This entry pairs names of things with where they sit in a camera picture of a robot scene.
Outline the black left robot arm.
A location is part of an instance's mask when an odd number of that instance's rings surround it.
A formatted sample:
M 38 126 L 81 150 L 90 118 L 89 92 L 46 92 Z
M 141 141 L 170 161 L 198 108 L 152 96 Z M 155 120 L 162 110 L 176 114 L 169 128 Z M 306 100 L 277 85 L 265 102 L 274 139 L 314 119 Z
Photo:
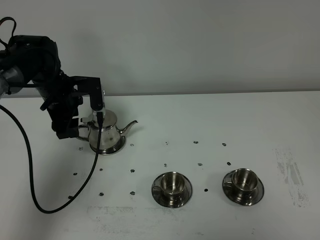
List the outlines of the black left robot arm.
M 94 112 L 104 110 L 100 78 L 68 76 L 61 69 L 57 44 L 46 36 L 16 35 L 0 52 L 0 78 L 8 84 L 7 93 L 31 87 L 44 100 L 40 106 L 51 118 L 51 128 L 59 139 L 79 135 L 79 111 L 88 95 Z

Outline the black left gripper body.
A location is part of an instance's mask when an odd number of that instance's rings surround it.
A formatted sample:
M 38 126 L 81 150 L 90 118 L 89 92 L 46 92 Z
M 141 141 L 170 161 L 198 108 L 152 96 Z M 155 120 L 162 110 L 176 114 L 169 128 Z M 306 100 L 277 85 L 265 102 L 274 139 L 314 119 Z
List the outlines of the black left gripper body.
M 98 77 L 68 76 L 63 71 L 39 73 L 39 93 L 44 102 L 42 111 L 53 109 L 57 105 L 72 114 L 83 103 L 82 97 L 88 95 L 93 111 L 101 112 L 104 108 L 104 96 L 101 80 Z

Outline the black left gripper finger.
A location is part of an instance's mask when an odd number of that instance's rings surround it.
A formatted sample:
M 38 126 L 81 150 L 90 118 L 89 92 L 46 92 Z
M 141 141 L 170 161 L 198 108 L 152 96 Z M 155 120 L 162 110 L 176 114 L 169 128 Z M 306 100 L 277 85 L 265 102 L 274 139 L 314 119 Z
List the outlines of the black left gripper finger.
M 79 119 L 72 118 L 67 124 L 65 135 L 66 138 L 77 138 L 79 136 Z
M 53 115 L 51 123 L 52 130 L 56 133 L 59 139 L 67 139 L 68 135 L 68 126 L 69 126 L 69 117 L 66 115 Z

